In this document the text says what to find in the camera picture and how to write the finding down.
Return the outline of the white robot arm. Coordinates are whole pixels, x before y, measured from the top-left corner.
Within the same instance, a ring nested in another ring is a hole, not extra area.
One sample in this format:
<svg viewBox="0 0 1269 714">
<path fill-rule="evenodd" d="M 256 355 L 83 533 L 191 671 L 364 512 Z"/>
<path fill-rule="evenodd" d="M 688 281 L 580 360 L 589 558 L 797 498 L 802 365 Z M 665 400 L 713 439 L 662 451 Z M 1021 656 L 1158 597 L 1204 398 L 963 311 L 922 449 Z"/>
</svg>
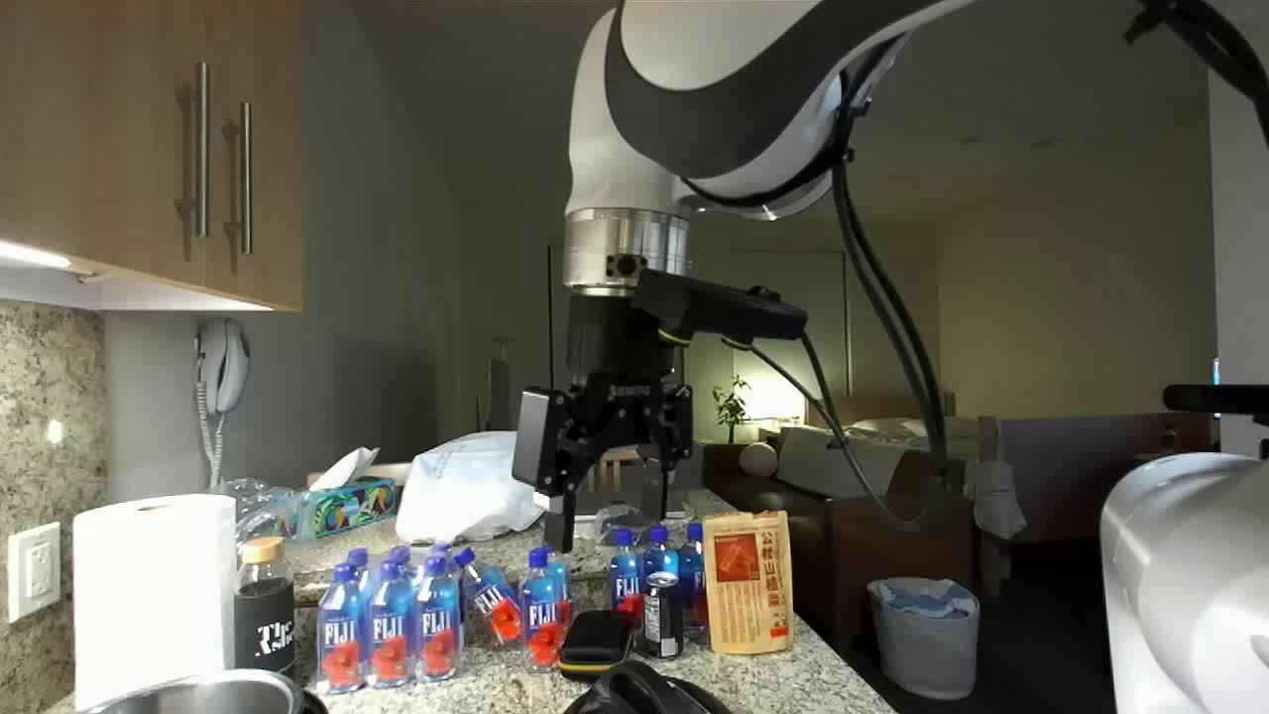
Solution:
<svg viewBox="0 0 1269 714">
<path fill-rule="evenodd" d="M 778 221 L 827 200 L 921 418 L 942 421 L 928 348 L 847 201 L 847 138 L 904 45 L 970 4 L 614 0 L 589 26 L 567 125 L 567 381 L 522 393 L 515 432 L 515 476 L 552 500 L 555 547 L 601 451 L 642 449 L 662 474 L 688 455 L 688 338 L 748 348 L 803 332 L 782 298 L 680 269 L 711 209 Z"/>
</svg>

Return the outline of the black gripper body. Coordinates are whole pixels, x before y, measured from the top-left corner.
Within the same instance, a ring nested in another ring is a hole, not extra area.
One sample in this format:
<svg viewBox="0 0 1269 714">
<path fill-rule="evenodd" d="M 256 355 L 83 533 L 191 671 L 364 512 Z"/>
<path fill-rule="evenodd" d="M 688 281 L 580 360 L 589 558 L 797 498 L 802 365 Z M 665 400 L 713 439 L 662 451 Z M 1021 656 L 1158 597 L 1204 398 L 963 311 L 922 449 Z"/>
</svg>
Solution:
<svg viewBox="0 0 1269 714">
<path fill-rule="evenodd" d="M 658 474 L 675 474 L 688 451 L 688 388 L 675 375 L 675 343 L 621 298 L 571 302 L 567 385 L 552 410 L 552 498 L 571 494 L 612 449 L 642 449 Z"/>
</svg>

